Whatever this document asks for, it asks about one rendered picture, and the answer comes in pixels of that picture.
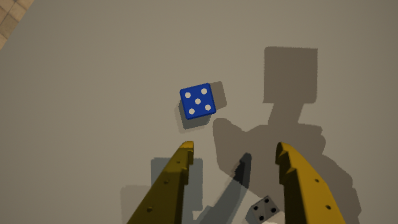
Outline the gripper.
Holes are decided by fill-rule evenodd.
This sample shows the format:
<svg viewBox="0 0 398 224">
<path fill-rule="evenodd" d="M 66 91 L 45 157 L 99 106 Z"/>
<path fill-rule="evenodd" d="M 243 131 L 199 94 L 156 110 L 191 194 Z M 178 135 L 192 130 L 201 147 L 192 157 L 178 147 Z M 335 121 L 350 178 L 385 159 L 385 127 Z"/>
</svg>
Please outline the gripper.
<svg viewBox="0 0 398 224">
<path fill-rule="evenodd" d="M 194 142 L 184 142 L 160 173 L 127 224 L 182 224 L 184 185 Z M 327 183 L 291 145 L 279 142 L 275 164 L 284 185 L 285 224 L 346 224 Z"/>
</svg>

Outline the white die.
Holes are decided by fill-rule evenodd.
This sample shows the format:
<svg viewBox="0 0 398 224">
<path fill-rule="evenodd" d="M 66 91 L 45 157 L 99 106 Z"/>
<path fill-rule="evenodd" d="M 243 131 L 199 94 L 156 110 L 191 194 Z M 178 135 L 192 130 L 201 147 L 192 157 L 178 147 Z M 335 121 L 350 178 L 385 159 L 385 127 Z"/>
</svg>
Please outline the white die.
<svg viewBox="0 0 398 224">
<path fill-rule="evenodd" d="M 271 196 L 250 208 L 257 224 L 285 224 L 285 214 Z"/>
</svg>

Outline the blue die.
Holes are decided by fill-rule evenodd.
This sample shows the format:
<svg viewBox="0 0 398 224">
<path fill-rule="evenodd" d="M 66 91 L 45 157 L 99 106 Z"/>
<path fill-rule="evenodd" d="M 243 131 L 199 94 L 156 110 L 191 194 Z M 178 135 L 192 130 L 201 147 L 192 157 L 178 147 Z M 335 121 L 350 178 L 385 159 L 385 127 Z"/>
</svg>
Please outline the blue die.
<svg viewBox="0 0 398 224">
<path fill-rule="evenodd" d="M 179 92 L 187 120 L 216 113 L 216 107 L 209 83 L 184 88 Z"/>
</svg>

